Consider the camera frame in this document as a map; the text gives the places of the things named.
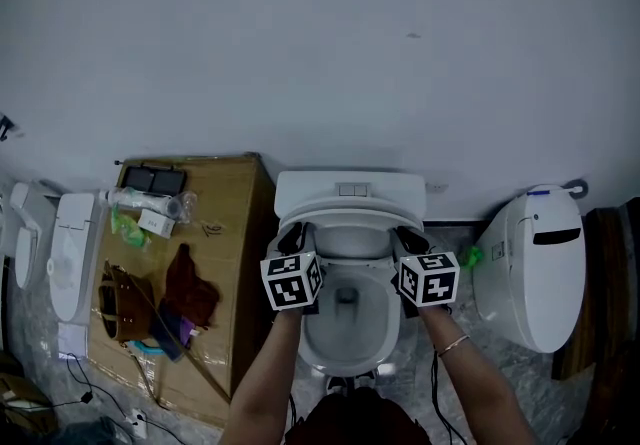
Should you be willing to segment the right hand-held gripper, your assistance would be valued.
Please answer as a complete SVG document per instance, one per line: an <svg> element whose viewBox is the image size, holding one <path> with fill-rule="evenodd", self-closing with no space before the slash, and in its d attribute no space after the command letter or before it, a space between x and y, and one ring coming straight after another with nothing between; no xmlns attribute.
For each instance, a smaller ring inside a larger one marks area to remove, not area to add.
<svg viewBox="0 0 640 445"><path fill-rule="evenodd" d="M397 274L392 279L405 317L418 317L421 308L454 303L460 280L455 254L429 253L430 243L419 229L398 226L394 233L399 255L408 256L396 262Z"/></svg>

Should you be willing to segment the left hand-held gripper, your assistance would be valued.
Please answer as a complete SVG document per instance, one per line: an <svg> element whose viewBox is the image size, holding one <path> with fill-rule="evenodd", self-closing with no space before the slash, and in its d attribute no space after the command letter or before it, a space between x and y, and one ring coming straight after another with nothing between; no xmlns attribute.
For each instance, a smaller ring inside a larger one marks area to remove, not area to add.
<svg viewBox="0 0 640 445"><path fill-rule="evenodd" d="M263 285L273 311L301 309L304 315L319 313L318 296L324 282L320 257L315 251L300 253L305 250L307 227L306 222L297 222L278 234L276 249L281 254L298 254L260 262Z"/></svg>

